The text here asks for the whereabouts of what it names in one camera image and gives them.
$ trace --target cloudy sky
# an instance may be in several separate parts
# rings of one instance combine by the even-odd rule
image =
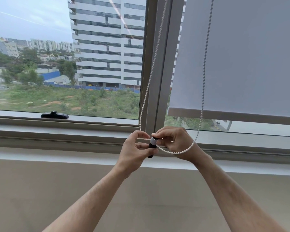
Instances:
[[[72,42],[68,0],[0,0],[0,37]]]

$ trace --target residential building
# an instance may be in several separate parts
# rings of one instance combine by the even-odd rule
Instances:
[[[4,41],[4,45],[6,47],[6,51],[9,56],[19,58],[19,52],[15,42]]]
[[[53,51],[57,49],[57,44],[55,41],[52,40],[38,40],[38,39],[31,39],[32,47],[36,48],[37,50],[49,50]]]
[[[0,39],[0,52],[12,57],[19,57],[19,52],[15,42],[9,42]]]
[[[74,52],[74,47],[73,44],[70,42],[61,42],[61,48],[62,50],[66,51],[66,52]]]
[[[70,0],[78,81],[139,87],[146,0]]]
[[[19,40],[19,39],[13,39],[13,38],[4,38],[5,41],[9,42],[15,42],[17,47],[24,46],[28,48],[32,48],[31,41],[28,40]]]

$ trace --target apartment building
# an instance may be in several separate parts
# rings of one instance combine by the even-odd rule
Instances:
[[[139,87],[146,0],[70,0],[68,7],[80,84]]]
[[[57,49],[56,42],[52,40],[31,39],[31,45],[38,50],[53,51]]]

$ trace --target white roller blind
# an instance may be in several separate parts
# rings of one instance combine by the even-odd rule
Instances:
[[[168,115],[200,117],[211,0],[187,0]],[[290,124],[290,0],[215,0],[205,118]]]

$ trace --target blue wall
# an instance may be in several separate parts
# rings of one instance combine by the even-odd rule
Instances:
[[[82,89],[94,89],[94,90],[100,90],[102,87],[101,86],[80,86],[80,85],[74,85],[74,86],[71,86],[71,85],[58,85],[58,84],[55,84],[54,82],[44,82],[44,85],[45,86],[54,86],[54,87],[62,87],[62,88],[75,88],[75,89],[79,89],[79,88],[82,88]],[[120,88],[115,88],[115,87],[105,87],[104,89],[107,89],[107,90],[110,90],[110,91],[118,91],[120,90]],[[139,89],[134,89],[134,88],[126,88],[125,90],[130,90],[134,93],[140,93],[140,90]]]
[[[60,76],[60,72],[59,71],[48,72],[48,73],[41,74],[41,76],[44,77],[44,80],[49,80],[49,79]]]

